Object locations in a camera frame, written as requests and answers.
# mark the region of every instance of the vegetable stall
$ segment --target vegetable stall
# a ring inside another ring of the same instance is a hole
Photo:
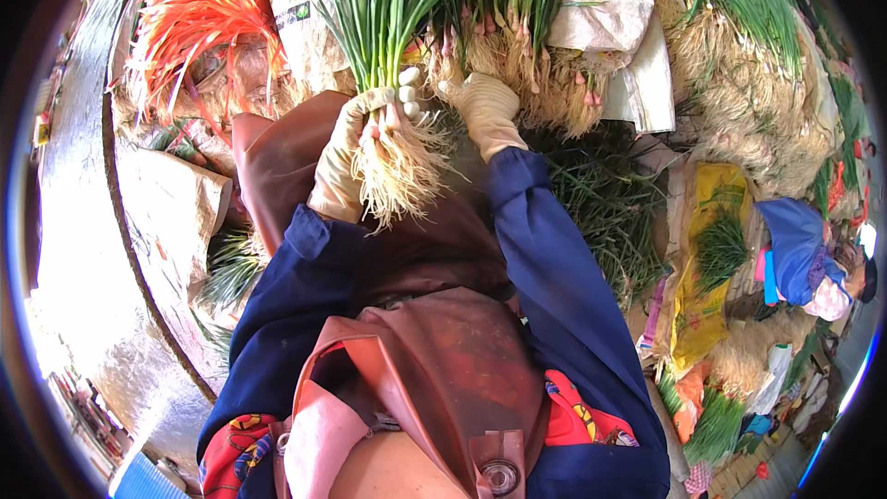
[[[411,121],[411,101],[373,112],[379,137],[352,165],[365,223],[382,232],[424,216],[454,176],[470,179],[454,167],[464,128],[438,84],[483,73],[520,97],[522,135],[546,156],[552,192],[626,315],[663,423],[686,463],[711,476],[682,474],[687,493],[717,486],[718,471],[777,425],[805,429],[794,424],[798,398],[828,375],[812,359],[865,296],[858,237],[869,204],[859,77],[815,0],[128,8],[126,60],[108,78],[118,139],[230,188],[213,195],[211,216],[175,222],[200,239],[187,251],[197,260],[170,271],[221,372],[273,249],[243,206],[232,119],[280,119],[325,91],[395,86],[418,69],[427,114]],[[792,263],[783,228],[802,222],[814,229],[795,245],[809,254]],[[815,297],[831,284],[858,292],[826,313]]]

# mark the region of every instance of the person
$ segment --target person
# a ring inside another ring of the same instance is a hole
[[[273,257],[200,434],[205,497],[664,497],[626,322],[506,85],[442,84],[488,165],[487,213],[445,189],[426,219],[362,220],[352,155],[368,112],[412,98],[401,83],[234,120]]]

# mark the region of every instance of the white cotton glove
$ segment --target white cotton glove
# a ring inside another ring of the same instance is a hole
[[[341,108],[333,135],[320,154],[314,174],[314,189],[308,197],[308,207],[323,217],[356,224],[363,207],[360,205],[361,182],[351,176],[351,161],[363,139],[379,138],[378,123],[365,124],[364,116],[384,108],[395,99],[404,105],[404,113],[411,119],[421,117],[413,85],[419,80],[418,68],[403,71],[395,92],[391,87],[379,87],[359,94]]]
[[[508,147],[529,150],[512,121],[521,103],[508,85],[473,73],[462,85],[442,81],[438,86],[444,99],[465,120],[468,137],[481,150],[483,162],[489,164],[497,152]]]
[[[404,113],[411,120],[415,121],[422,117],[422,109],[416,102],[416,83],[422,73],[419,68],[407,68],[397,76],[397,82],[401,87],[397,89],[397,100],[404,105]]]

